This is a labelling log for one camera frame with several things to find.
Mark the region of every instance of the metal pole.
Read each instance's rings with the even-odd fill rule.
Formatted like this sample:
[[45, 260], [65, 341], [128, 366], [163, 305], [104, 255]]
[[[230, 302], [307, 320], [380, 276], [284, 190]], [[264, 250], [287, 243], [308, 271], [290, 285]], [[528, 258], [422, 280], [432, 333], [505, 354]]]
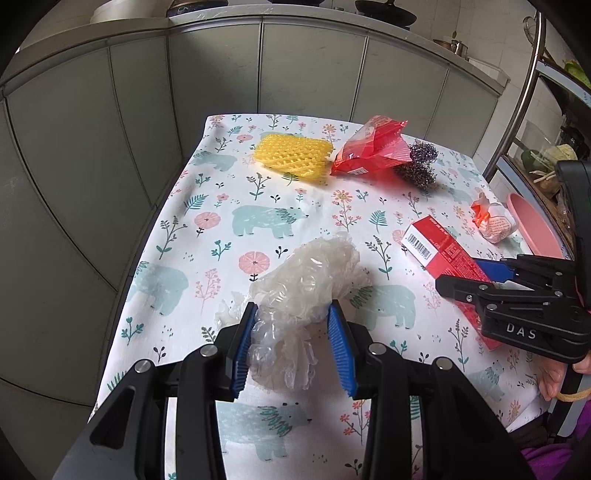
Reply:
[[496, 164], [499, 161], [499, 158], [506, 154], [511, 146], [511, 142], [513, 142], [513, 137], [517, 135], [519, 127], [521, 126], [521, 122], [524, 119], [525, 113], [530, 106], [531, 97], [534, 94], [535, 83], [538, 80], [538, 70], [536, 69], [537, 63], [539, 60], [542, 59], [544, 55], [544, 45], [546, 41], [546, 18], [539, 10], [535, 13], [535, 43], [534, 48], [531, 51], [531, 59], [530, 59], [530, 66], [527, 70], [527, 76], [525, 77], [525, 82], [523, 84], [523, 88], [521, 90], [521, 94], [519, 96], [519, 100], [517, 100], [517, 106], [513, 111], [513, 115], [511, 116], [511, 120], [509, 120], [509, 124], [505, 130], [505, 133], [501, 137], [501, 141], [497, 146], [495, 153], [493, 154], [490, 162], [486, 165], [484, 169], [484, 179], [487, 182], [491, 182], [492, 178], [495, 176], [496, 173]]

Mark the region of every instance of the pink plate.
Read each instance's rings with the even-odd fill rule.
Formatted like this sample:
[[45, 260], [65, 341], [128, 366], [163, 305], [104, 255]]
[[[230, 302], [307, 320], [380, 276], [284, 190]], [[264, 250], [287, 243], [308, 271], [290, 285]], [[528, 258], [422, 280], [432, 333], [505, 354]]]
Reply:
[[507, 208], [519, 224], [519, 232], [534, 255], [562, 258], [562, 250], [552, 230], [542, 216], [525, 199], [516, 193], [507, 195]]

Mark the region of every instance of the floral tablecloth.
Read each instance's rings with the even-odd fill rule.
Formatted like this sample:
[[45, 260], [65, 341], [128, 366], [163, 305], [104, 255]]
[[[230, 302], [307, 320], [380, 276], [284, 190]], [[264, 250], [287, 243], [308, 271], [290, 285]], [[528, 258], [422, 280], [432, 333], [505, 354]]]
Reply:
[[[310, 184], [269, 171], [252, 158], [258, 141], [270, 132], [323, 138], [333, 143], [336, 153], [359, 127], [294, 115], [217, 115], [207, 120], [203, 139], [142, 253], [97, 407], [136, 360], [175, 362], [213, 342], [214, 314], [221, 300], [231, 301], [232, 291], [247, 293], [251, 282], [279, 266], [299, 245], [347, 231], [379, 293], [369, 302], [354, 294], [343, 301], [347, 318], [365, 322], [375, 341], [405, 358], [430, 363], [445, 355], [454, 360], [509, 429], [541, 414], [544, 404], [532, 355], [507, 346], [489, 352], [457, 307], [437, 294], [433, 278], [400, 245], [411, 222], [433, 215], [474, 257], [529, 252], [518, 233], [492, 245], [474, 229], [471, 202], [479, 192], [490, 199], [494, 195], [469, 157], [435, 145], [438, 188], [431, 193], [418, 191], [392, 171]], [[401, 324], [395, 314], [404, 302], [414, 303], [416, 317]], [[359, 476], [369, 402], [352, 401], [341, 389], [324, 326], [311, 333], [319, 362], [309, 390], [265, 391], [249, 378], [237, 403], [218, 405], [228, 478]], [[175, 406], [171, 401], [165, 480], [176, 477]], [[411, 399], [411, 412], [413, 471], [420, 478], [416, 399]]]

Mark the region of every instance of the screw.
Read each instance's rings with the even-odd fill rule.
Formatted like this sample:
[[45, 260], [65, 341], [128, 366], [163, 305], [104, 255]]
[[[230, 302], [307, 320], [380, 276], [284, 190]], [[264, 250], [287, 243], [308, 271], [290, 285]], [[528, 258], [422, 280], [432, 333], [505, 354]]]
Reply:
[[139, 360], [135, 363], [134, 365], [134, 370], [139, 373], [142, 374], [144, 372], [147, 372], [148, 370], [150, 370], [150, 360]]
[[217, 347], [215, 345], [203, 345], [199, 352], [202, 356], [214, 356], [217, 353]]
[[435, 360], [435, 364], [439, 370], [451, 370], [453, 367], [452, 361], [446, 356], [439, 357], [437, 360]]
[[369, 348], [369, 353], [372, 355], [383, 355], [386, 353], [386, 346], [383, 343], [372, 343]]

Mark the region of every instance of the red plastic bag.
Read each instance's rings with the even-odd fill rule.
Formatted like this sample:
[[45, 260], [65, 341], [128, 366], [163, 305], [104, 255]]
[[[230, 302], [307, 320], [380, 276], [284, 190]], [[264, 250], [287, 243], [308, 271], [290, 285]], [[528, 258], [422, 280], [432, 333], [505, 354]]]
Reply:
[[375, 115], [361, 127], [337, 154], [330, 170], [353, 175], [395, 167], [411, 161], [410, 149], [400, 136], [408, 122]]

